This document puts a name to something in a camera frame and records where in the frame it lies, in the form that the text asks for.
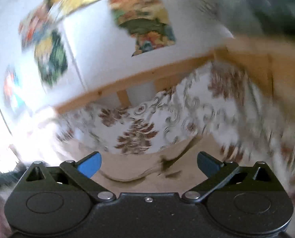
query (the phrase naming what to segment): wooden furniture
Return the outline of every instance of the wooden furniture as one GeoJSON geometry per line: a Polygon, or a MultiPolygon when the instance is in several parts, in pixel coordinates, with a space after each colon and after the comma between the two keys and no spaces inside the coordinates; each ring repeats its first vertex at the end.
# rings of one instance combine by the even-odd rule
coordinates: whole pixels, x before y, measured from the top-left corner
{"type": "Polygon", "coordinates": [[[295,42],[283,39],[238,37],[227,39],[224,45],[209,53],[120,79],[56,107],[58,113],[82,107],[112,93],[117,93],[121,105],[130,106],[126,89],[153,81],[156,91],[178,84],[183,74],[201,67],[209,60],[233,63],[248,72],[265,95],[273,96],[295,118],[295,42]]]}

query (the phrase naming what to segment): circular cover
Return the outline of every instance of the circular cover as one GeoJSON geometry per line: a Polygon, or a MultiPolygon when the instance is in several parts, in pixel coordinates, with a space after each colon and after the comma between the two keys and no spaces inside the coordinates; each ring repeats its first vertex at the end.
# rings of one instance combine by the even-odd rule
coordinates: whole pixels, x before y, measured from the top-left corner
{"type": "Polygon", "coordinates": [[[14,191],[5,205],[9,224],[25,233],[49,235],[80,223],[91,210],[90,198],[75,187],[59,185],[59,191],[14,191]]]}
{"type": "Polygon", "coordinates": [[[285,227],[293,206],[285,192],[215,191],[207,201],[212,217],[237,234],[271,234],[285,227]]]}

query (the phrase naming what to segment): white patterned fabric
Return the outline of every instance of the white patterned fabric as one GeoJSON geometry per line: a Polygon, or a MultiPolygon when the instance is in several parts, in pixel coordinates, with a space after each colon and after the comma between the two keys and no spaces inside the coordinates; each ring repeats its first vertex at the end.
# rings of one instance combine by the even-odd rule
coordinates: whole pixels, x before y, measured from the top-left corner
{"type": "MultiPolygon", "coordinates": [[[[209,62],[136,107],[90,103],[50,122],[57,126],[52,147],[60,160],[92,151],[140,156],[212,133],[225,159],[242,166],[266,161],[295,206],[295,123],[229,64],[209,62]]],[[[295,237],[295,209],[288,233],[295,237]]]]}

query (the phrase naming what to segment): wooden headboard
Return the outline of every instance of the wooden headboard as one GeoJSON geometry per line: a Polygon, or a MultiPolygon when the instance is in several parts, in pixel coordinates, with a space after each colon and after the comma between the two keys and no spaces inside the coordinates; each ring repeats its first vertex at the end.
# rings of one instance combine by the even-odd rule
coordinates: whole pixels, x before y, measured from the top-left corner
{"type": "Polygon", "coordinates": [[[286,112],[295,118],[295,42],[248,37],[227,39],[203,56],[120,79],[59,105],[56,110],[65,113],[112,93],[117,93],[121,105],[130,106],[127,88],[153,81],[157,92],[166,90],[181,81],[182,73],[191,72],[212,59],[230,62],[246,70],[265,95],[279,100],[286,112]]]}

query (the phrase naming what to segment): screw head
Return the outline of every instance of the screw head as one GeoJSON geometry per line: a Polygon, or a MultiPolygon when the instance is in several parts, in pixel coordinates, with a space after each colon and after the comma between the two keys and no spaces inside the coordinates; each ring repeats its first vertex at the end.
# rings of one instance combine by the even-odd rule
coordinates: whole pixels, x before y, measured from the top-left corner
{"type": "Polygon", "coordinates": [[[98,193],[98,198],[100,198],[101,200],[110,200],[113,198],[113,196],[114,194],[109,191],[102,191],[98,193]]]}
{"type": "Polygon", "coordinates": [[[144,200],[148,203],[153,202],[153,199],[151,197],[146,197],[144,200]]]}
{"type": "Polygon", "coordinates": [[[200,198],[200,194],[197,191],[185,192],[185,197],[189,200],[196,200],[200,198]]]}

